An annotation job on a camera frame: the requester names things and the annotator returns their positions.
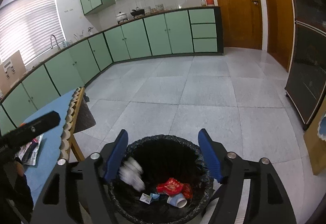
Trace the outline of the white paper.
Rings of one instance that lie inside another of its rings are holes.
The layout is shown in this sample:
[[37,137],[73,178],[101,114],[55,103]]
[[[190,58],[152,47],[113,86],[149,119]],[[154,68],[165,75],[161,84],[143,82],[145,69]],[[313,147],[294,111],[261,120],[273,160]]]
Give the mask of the white paper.
[[119,168],[119,177],[127,185],[132,186],[136,191],[145,190],[145,184],[141,179],[142,167],[134,159],[129,157]]

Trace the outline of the white paper cup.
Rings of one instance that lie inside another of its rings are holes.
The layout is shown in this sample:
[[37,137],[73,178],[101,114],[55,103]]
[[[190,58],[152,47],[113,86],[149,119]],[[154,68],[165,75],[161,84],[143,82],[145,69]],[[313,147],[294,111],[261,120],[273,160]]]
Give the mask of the white paper cup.
[[167,203],[180,209],[187,205],[187,199],[183,196],[182,193],[179,193],[177,195],[168,197]]

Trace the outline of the chrome sink faucet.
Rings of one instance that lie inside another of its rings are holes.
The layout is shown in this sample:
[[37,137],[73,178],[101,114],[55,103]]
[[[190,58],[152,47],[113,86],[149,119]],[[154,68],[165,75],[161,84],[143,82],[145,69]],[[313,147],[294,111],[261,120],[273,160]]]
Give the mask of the chrome sink faucet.
[[50,35],[50,46],[51,49],[53,49],[56,46],[59,51],[61,50],[61,47],[58,44],[57,38],[54,34]]

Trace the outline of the brown cardboard box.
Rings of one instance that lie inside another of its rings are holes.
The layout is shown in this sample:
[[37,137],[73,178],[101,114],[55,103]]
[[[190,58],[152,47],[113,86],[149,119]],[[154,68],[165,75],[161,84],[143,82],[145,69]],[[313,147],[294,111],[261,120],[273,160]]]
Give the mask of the brown cardboard box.
[[5,96],[25,73],[26,68],[20,52],[16,51],[1,64],[0,89],[2,95]]

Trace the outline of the black lined trash bin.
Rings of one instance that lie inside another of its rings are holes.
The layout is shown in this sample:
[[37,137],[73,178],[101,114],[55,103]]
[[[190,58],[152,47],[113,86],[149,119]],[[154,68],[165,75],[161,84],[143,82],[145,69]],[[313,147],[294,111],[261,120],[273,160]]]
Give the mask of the black lined trash bin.
[[116,177],[108,184],[108,194],[114,208],[131,223],[187,223],[208,205],[214,180],[203,160],[200,148],[184,138],[171,135],[144,137],[130,144],[122,161],[135,159],[143,172],[144,194],[156,191],[158,184],[174,178],[189,184],[192,198],[183,208],[167,203],[167,195],[147,204],[142,193]]

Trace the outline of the small blue white packet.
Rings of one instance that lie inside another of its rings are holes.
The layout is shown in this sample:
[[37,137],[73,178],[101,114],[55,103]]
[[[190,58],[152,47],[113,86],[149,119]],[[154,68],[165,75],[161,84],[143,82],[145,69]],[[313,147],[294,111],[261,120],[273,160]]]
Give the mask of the small blue white packet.
[[142,193],[142,195],[140,197],[140,201],[144,202],[146,204],[151,204],[151,202],[153,202],[153,201],[158,201],[159,197],[160,197],[160,194],[157,194],[157,193],[151,193],[150,195]]

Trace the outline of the silver foil snack bag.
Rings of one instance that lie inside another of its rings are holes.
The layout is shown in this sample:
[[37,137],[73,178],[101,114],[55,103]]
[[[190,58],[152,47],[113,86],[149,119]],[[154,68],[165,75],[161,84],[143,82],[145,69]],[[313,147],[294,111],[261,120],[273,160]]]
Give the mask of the silver foil snack bag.
[[40,148],[41,141],[43,139],[43,134],[37,136],[31,142],[23,145],[20,150],[16,153],[17,157],[20,159],[23,165],[35,166],[37,160],[37,154]]

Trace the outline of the wooden table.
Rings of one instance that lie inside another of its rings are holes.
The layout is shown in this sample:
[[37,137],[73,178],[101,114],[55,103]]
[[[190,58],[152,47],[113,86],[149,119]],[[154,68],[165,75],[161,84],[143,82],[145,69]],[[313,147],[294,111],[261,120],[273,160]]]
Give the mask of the wooden table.
[[72,153],[78,162],[85,160],[75,133],[87,130],[96,124],[95,118],[86,103],[85,88],[78,87],[69,101],[67,115],[64,119],[59,159],[69,161]]

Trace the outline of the window blinds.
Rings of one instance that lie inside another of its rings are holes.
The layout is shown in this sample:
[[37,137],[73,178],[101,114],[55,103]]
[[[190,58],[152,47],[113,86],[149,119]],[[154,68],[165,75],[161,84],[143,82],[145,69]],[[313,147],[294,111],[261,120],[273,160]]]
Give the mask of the window blinds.
[[24,65],[66,40],[56,0],[14,0],[1,8],[1,62],[16,51]]

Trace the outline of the green lower kitchen cabinets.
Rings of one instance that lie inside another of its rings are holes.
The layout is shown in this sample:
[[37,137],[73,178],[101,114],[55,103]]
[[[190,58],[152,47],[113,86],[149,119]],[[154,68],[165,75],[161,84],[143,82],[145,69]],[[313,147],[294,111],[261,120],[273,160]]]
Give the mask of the green lower kitchen cabinets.
[[116,25],[52,55],[1,100],[1,134],[115,63],[143,58],[224,52],[220,7],[166,11]]

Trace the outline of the blue table cloth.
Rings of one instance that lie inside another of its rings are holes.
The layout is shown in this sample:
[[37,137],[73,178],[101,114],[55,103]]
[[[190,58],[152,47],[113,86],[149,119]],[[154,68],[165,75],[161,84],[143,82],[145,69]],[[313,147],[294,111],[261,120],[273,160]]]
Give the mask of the blue table cloth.
[[79,98],[83,98],[83,88],[76,88],[67,92],[25,119],[25,122],[30,122],[50,111],[55,111],[60,115],[59,125],[43,133],[36,155],[36,164],[25,166],[25,175],[33,203],[37,202],[47,178],[57,164],[57,160],[61,158],[69,160],[70,143],[68,140],[72,129],[73,114],[76,111]]

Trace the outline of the black glass cabinet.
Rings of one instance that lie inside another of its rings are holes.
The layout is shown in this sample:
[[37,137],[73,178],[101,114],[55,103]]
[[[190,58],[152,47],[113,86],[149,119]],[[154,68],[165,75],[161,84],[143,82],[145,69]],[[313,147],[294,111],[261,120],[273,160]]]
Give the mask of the black glass cabinet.
[[293,2],[294,49],[285,91],[306,130],[325,97],[325,0]]

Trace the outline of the wooden door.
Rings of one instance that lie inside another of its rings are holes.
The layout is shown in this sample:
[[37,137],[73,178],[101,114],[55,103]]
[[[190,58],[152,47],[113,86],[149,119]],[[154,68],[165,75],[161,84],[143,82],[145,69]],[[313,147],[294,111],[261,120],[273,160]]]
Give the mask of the wooden door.
[[226,47],[262,49],[260,0],[217,0]]

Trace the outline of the red snack wrapper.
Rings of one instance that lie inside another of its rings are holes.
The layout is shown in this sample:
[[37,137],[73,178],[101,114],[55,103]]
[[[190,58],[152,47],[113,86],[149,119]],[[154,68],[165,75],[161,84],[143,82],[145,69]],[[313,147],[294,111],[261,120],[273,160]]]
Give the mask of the red snack wrapper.
[[168,196],[182,194],[186,199],[193,198],[191,185],[181,183],[175,178],[169,178],[165,183],[158,184],[156,192],[159,194],[164,193]]

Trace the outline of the black wok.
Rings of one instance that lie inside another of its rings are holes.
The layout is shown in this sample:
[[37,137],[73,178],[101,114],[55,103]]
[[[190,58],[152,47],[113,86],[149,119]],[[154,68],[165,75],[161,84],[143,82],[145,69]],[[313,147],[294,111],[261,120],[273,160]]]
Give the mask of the black wok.
[[145,10],[141,9],[139,7],[136,7],[136,9],[131,10],[130,14],[133,18],[138,18],[138,17],[145,15]]

